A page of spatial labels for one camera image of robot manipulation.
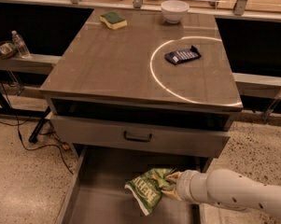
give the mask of speckled floor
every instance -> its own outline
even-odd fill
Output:
[[[231,139],[208,172],[227,168],[264,184],[281,186],[281,115],[263,124],[260,113],[243,111],[231,127]],[[238,213],[204,205],[206,224],[281,224],[261,211]]]
[[[22,98],[12,104],[28,106]],[[43,101],[31,106],[43,107]],[[0,119],[16,124],[15,119]],[[28,142],[37,119],[20,126],[28,148],[58,145],[51,135],[39,135],[37,144]],[[46,124],[42,133],[51,131]],[[221,156],[208,170],[228,168],[256,181],[281,186],[281,115],[272,114],[263,124],[260,114],[244,111],[231,128],[232,138]],[[77,159],[63,151],[65,162],[73,170]],[[16,126],[0,123],[0,224],[55,223],[72,175],[64,166],[56,147],[26,151],[19,140]],[[204,224],[281,224],[275,217],[259,211],[236,213],[204,205]]]
[[[10,102],[13,107],[35,110],[43,105],[41,100],[30,102],[19,97],[10,97]],[[24,145],[30,149],[59,145],[53,135],[39,135],[36,144],[29,143],[37,122],[38,119],[29,119],[20,125]],[[55,223],[72,175],[64,166],[57,147],[25,150],[16,125],[15,119],[0,117],[0,224]],[[41,133],[51,132],[47,122]],[[63,157],[74,170],[77,159],[71,150],[63,150]]]

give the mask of gray countertop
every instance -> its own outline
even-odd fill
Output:
[[[99,16],[116,11],[128,26],[110,30]],[[166,52],[195,46],[202,58],[172,65]],[[41,87],[45,95],[242,108],[212,15],[169,24],[158,11],[95,9]]]

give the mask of bottle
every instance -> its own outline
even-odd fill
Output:
[[[15,44],[20,56],[22,58],[29,58],[30,57],[30,51],[27,48],[24,40],[22,39],[21,35],[17,33],[17,31],[12,31],[12,41]]]

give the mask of green scrub pad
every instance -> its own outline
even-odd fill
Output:
[[[116,12],[107,12],[100,16],[100,20],[107,25],[108,28],[116,30],[120,27],[127,26],[127,21],[120,17]]]

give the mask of drawer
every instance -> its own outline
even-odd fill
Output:
[[[163,196],[145,216],[125,183],[151,168],[195,169],[196,159],[110,147],[85,147],[57,224],[198,224],[199,205]]]
[[[207,158],[217,158],[230,138],[228,132],[99,119],[52,116],[51,121],[67,143]]]

